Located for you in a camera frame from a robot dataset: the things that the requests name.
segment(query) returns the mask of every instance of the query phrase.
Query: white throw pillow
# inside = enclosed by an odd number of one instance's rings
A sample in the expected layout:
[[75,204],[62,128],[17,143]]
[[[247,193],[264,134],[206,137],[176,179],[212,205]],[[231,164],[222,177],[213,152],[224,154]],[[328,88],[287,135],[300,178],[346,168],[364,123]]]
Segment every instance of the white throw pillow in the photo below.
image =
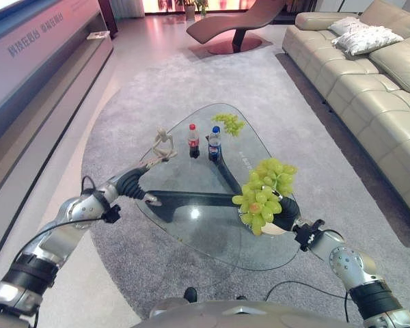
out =
[[352,56],[370,53],[389,44],[403,41],[404,39],[393,33],[391,29],[383,26],[370,26],[354,32],[346,32],[331,41],[332,44],[341,46],[346,53]]
[[332,30],[338,36],[345,34],[346,32],[359,31],[360,29],[366,29],[369,25],[360,22],[355,17],[345,17],[332,23],[328,29]]

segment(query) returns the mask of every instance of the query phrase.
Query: bottle label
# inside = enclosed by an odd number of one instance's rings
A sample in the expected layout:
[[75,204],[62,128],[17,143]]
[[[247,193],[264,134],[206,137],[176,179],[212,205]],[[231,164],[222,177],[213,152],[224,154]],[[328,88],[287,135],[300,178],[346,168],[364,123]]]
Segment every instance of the bottle label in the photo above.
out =
[[210,154],[217,155],[219,154],[219,146],[217,147],[209,146],[208,151],[210,152]]
[[190,147],[198,147],[199,146],[199,139],[190,139],[189,140]]

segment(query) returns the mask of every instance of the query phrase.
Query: potted plant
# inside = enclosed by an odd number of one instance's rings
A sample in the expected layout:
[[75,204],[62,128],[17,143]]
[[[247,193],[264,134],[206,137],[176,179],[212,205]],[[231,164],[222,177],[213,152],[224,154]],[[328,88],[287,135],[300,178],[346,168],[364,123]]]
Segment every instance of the potted plant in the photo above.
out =
[[195,0],[176,0],[178,5],[183,5],[185,10],[185,18],[194,20]]
[[202,18],[206,16],[206,8],[208,7],[208,0],[195,0],[197,10],[200,11]]

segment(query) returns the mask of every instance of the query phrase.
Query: coca-cola bottle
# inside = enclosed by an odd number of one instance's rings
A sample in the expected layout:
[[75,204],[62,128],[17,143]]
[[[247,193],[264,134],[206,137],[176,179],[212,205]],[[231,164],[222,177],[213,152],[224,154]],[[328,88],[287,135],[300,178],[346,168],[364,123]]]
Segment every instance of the coca-cola bottle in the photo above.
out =
[[199,156],[199,133],[196,129],[196,125],[194,124],[190,124],[188,140],[190,146],[190,157],[196,159]]

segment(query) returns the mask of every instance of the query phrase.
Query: bunch of grapes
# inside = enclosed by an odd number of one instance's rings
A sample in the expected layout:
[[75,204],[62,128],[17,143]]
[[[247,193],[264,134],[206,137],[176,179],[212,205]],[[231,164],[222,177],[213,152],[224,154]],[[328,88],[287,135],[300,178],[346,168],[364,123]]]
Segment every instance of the bunch of grapes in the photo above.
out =
[[238,137],[238,134],[245,125],[244,121],[239,121],[238,116],[234,114],[217,114],[212,120],[223,122],[225,124],[225,132],[233,137]]
[[273,190],[282,195],[292,193],[292,182],[297,168],[282,164],[277,159],[262,160],[255,169],[249,171],[249,182],[241,188],[242,195],[232,198],[240,205],[241,221],[248,225],[256,236],[261,235],[261,227],[273,222],[273,215],[282,208]]

